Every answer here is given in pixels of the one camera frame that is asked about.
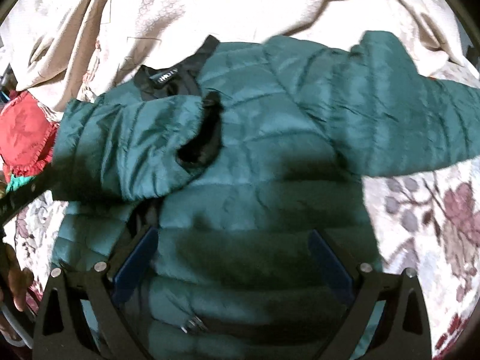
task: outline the metal bolt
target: metal bolt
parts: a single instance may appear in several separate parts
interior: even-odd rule
[[[52,269],[50,276],[52,276],[52,278],[58,278],[61,274],[62,274],[62,270],[60,268],[54,268]]]
[[[407,268],[407,269],[405,269],[405,274],[409,278],[414,278],[417,275],[417,271],[413,268]]]
[[[104,261],[97,262],[94,266],[94,269],[97,272],[103,272],[103,271],[105,271],[105,269],[107,269],[107,264]]]
[[[367,262],[362,262],[360,264],[360,270],[366,274],[369,274],[370,272],[372,272],[374,269],[371,267],[370,264],[368,264]]]

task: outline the red garment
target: red garment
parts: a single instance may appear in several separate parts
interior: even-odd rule
[[[0,112],[0,155],[10,175],[36,176],[52,160],[58,123],[48,121],[38,100],[24,91]]]

